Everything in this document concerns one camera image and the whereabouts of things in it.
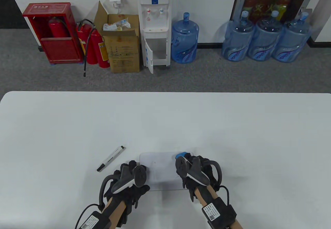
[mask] cardboard box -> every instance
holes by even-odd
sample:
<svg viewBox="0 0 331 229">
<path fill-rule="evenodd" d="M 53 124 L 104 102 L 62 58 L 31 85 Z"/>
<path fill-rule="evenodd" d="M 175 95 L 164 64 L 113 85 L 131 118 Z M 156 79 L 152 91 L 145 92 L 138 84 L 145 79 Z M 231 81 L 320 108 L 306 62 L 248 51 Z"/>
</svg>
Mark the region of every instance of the cardboard box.
<svg viewBox="0 0 331 229">
<path fill-rule="evenodd" d="M 131 29 L 115 32 L 103 30 L 104 24 L 116 23 L 126 18 L 128 18 Z M 101 2 L 99 2 L 94 24 L 100 35 L 104 38 L 111 71 L 113 73 L 139 72 L 139 16 L 108 14 Z"/>
</svg>

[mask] qr code label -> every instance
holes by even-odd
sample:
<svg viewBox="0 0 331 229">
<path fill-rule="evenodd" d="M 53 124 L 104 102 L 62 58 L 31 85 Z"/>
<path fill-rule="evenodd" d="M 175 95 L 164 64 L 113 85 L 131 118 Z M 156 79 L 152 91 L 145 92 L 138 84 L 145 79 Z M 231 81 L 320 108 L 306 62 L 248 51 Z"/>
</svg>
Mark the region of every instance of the qr code label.
<svg viewBox="0 0 331 229">
<path fill-rule="evenodd" d="M 81 229 L 92 229 L 96 223 L 98 223 L 99 219 L 93 215 L 91 215 L 84 224 L 80 227 Z"/>
<path fill-rule="evenodd" d="M 210 203 L 209 205 L 205 206 L 203 210 L 209 217 L 210 221 L 214 221 L 220 216 L 220 213 L 217 211 L 213 203 Z"/>
</svg>

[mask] whiteboard marker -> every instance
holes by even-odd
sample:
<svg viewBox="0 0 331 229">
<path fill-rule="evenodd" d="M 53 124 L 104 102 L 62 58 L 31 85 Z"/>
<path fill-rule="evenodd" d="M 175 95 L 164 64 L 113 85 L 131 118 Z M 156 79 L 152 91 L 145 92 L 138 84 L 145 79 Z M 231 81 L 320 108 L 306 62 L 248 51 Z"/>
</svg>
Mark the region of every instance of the whiteboard marker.
<svg viewBox="0 0 331 229">
<path fill-rule="evenodd" d="M 101 164 L 100 167 L 97 168 L 98 172 L 101 172 L 104 168 L 106 168 L 113 160 L 116 158 L 122 151 L 124 150 L 123 146 L 118 147 L 113 153 L 110 154 Z"/>
</svg>

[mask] white cable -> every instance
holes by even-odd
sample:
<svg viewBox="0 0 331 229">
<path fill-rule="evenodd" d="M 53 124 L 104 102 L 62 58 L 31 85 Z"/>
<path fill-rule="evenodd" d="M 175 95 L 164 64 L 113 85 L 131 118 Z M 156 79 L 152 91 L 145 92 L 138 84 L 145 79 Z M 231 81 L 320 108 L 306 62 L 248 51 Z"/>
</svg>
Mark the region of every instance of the white cable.
<svg viewBox="0 0 331 229">
<path fill-rule="evenodd" d="M 116 8 L 116 7 L 115 7 L 115 3 L 113 3 L 112 6 L 113 6 L 114 8 Z M 119 6 L 117 7 L 117 9 L 118 9 L 117 14 L 119 14 L 119 10 L 120 10 L 120 9 L 119 9 Z"/>
</svg>

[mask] white table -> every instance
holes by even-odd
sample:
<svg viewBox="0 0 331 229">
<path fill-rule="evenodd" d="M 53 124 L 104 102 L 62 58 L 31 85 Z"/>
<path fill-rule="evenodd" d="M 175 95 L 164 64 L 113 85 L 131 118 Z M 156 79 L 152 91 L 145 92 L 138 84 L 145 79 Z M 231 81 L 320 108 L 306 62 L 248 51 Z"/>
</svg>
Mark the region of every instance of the white table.
<svg viewBox="0 0 331 229">
<path fill-rule="evenodd" d="M 189 150 L 220 164 L 243 228 L 329 228 L 330 109 L 330 94 L 7 93 L 0 228 L 74 228 L 121 163 Z M 96 172 L 120 145 L 127 149 Z M 148 192 L 128 220 L 123 228 L 209 228 L 188 191 Z"/>
</svg>

